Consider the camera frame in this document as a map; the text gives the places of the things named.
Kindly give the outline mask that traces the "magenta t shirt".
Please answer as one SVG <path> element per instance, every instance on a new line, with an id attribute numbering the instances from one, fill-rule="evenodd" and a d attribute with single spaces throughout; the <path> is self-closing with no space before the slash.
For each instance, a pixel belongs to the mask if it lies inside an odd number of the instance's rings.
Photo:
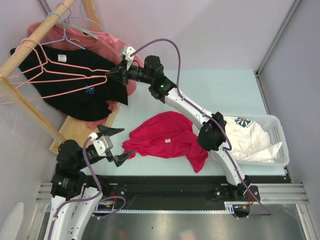
<path id="1" fill-rule="evenodd" d="M 175 111 L 159 113 L 129 133 L 122 143 L 125 153 L 163 159 L 186 157 L 195 173 L 199 173 L 209 154 L 200 147 L 193 132 L 193 123 Z"/>

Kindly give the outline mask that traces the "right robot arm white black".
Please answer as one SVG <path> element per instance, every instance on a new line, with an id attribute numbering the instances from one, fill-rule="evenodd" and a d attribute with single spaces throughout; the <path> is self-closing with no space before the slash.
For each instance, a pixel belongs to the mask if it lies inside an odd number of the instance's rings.
<path id="1" fill-rule="evenodd" d="M 164 66 L 158 56 L 147 56 L 143 66 L 135 66 L 123 58 L 106 76 L 123 85 L 130 80 L 148 84 L 153 98 L 176 109 L 198 128 L 197 142 L 210 157 L 219 162 L 231 196 L 237 201 L 248 196 L 252 182 L 231 156 L 232 144 L 226 134 L 224 116 L 220 112 L 205 110 L 182 93 L 178 85 L 165 76 Z"/>

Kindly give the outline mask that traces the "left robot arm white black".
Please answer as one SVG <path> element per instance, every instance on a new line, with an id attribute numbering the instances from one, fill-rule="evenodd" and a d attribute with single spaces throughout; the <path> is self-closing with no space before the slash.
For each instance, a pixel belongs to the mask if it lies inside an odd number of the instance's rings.
<path id="1" fill-rule="evenodd" d="M 132 154 L 113 155 L 111 136 L 123 131 L 104 125 L 89 134 L 83 146 L 68 139 L 58 147 L 51 179 L 50 217 L 46 240 L 80 240 L 91 217 L 98 220 L 121 211 L 127 201 L 111 193 L 106 177 L 96 175 L 92 165 L 107 159 L 121 166 Z"/>

